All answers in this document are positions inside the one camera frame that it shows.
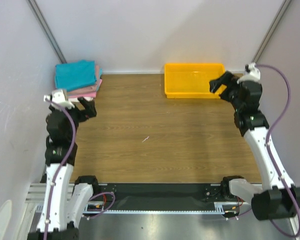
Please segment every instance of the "teal cloth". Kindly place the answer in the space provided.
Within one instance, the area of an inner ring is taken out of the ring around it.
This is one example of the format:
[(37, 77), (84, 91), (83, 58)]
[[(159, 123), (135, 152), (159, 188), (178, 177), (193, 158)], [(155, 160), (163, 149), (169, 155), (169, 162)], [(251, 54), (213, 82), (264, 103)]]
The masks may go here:
[(81, 60), (55, 66), (55, 87), (67, 92), (96, 84), (95, 61)]

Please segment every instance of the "metal pole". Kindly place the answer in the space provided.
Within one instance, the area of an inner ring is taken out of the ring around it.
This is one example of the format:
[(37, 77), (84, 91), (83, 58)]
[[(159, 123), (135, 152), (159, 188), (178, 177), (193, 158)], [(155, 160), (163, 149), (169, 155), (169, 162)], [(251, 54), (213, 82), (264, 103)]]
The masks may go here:
[(256, 54), (254, 55), (252, 62), (257, 63), (260, 59), (262, 53), (267, 47), (268, 42), (270, 41), (271, 37), (273, 36), (274, 32), (276, 31), (281, 19), (283, 18), (284, 14), (287, 12), (288, 7), (290, 6), (290, 3), (292, 0), (285, 0), (283, 1), (279, 11), (277, 12), (273, 22), (271, 23), (271, 26), (266, 33), (265, 37), (263, 38), (261, 45), (259, 46), (258, 50), (256, 51)]
[(42, 14), (36, 0), (26, 0), (35, 16), (35, 18), (38, 20), (45, 36), (47, 37), (48, 41), (50, 42), (51, 44), (51, 47), (53, 48), (55, 54), (57, 55), (57, 57), (59, 58), (59, 61), (62, 63), (62, 64), (66, 64), (67, 61), (66, 61), (66, 58), (65, 56), (63, 55), (50, 27), (48, 26), (48, 23), (47, 21), (45, 20), (45, 17), (44, 15)]

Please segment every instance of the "gray floor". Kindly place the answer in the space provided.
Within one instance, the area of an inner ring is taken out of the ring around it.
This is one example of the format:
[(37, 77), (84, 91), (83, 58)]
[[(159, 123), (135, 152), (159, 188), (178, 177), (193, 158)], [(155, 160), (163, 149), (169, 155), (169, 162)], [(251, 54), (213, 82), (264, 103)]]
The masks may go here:
[[(279, 225), (292, 233), (288, 220)], [(252, 213), (226, 221), (221, 215), (104, 214), (82, 219), (80, 240), (288, 240)]]

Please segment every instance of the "brown wood surface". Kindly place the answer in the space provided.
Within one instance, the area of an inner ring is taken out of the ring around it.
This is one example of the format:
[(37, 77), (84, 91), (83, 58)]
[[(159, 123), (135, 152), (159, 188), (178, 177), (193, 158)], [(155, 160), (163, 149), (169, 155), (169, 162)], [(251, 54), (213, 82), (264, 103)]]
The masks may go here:
[(242, 175), (260, 182), (249, 146), (220, 99), (167, 99), (160, 74), (104, 75), (97, 116), (80, 124), (71, 180), (218, 183)]

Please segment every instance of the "yellow plastic bin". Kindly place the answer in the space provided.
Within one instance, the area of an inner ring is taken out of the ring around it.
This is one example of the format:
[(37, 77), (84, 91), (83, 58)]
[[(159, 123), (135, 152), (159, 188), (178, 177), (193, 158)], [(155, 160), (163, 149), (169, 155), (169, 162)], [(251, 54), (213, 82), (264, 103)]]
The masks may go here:
[(168, 99), (219, 99), (226, 88), (213, 94), (209, 81), (225, 73), (221, 63), (167, 63), (164, 65), (164, 92)]

